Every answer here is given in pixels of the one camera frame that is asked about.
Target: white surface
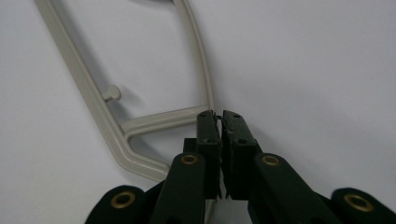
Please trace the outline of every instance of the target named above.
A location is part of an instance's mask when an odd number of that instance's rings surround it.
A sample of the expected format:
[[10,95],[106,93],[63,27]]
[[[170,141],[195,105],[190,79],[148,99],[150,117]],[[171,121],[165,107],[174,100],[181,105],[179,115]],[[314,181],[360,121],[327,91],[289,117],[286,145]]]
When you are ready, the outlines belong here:
[[[66,1],[119,121],[197,105],[193,61],[167,1]],[[365,190],[396,210],[396,4],[191,0],[217,109],[312,189]],[[0,223],[83,223],[118,185],[155,183],[114,161],[33,1],[0,1]],[[134,146],[170,162],[194,127]],[[221,201],[213,223],[249,223]]]

